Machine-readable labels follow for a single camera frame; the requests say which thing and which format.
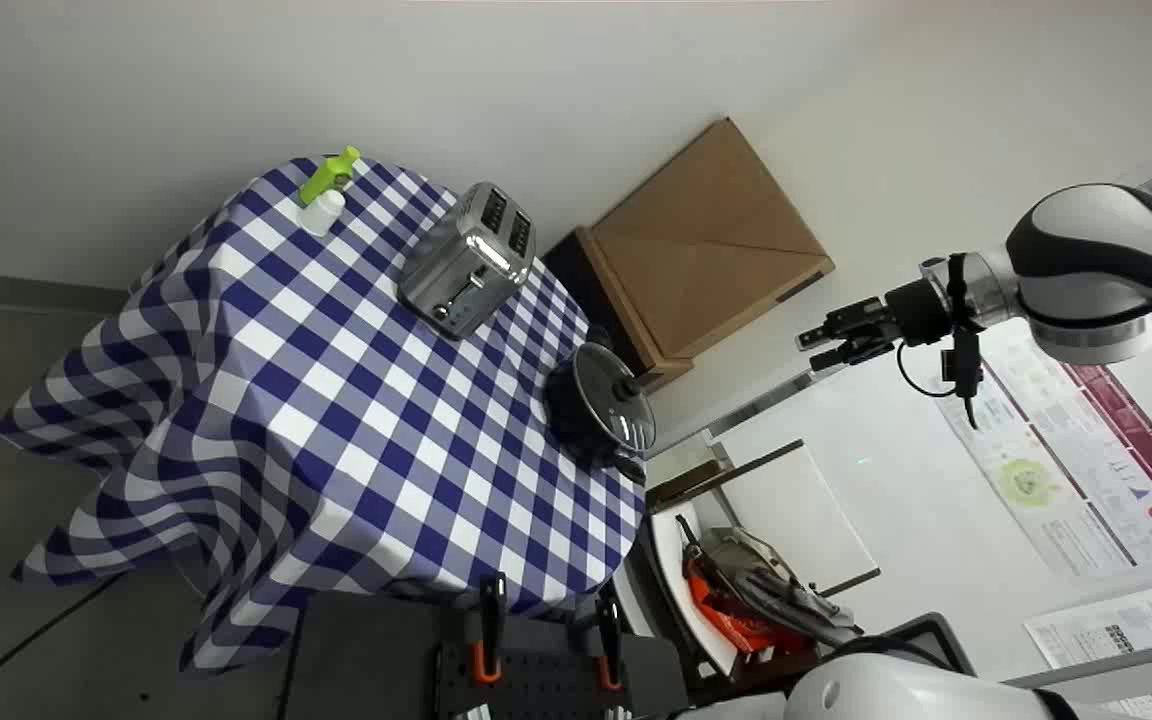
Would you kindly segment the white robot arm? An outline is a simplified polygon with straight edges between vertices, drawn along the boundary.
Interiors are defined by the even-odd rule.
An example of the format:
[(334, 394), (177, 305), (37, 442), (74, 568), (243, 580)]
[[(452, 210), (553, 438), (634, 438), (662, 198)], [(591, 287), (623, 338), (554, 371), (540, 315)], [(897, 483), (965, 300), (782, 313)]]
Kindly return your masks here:
[(854, 362), (897, 344), (946, 344), (980, 367), (980, 337), (1025, 320), (1063, 362), (1115, 362), (1152, 344), (1152, 190), (1071, 185), (1039, 197), (993, 252), (946, 252), (920, 277), (833, 308), (795, 344), (811, 367)]

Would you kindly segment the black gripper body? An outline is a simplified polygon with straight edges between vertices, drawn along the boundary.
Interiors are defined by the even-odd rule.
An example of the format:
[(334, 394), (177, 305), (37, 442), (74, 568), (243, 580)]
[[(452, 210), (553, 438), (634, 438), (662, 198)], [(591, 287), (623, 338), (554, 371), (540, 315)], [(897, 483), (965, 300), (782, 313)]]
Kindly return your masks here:
[(908, 280), (893, 293), (879, 293), (862, 305), (860, 338), (870, 346), (931, 344), (953, 333), (946, 305), (927, 280)]

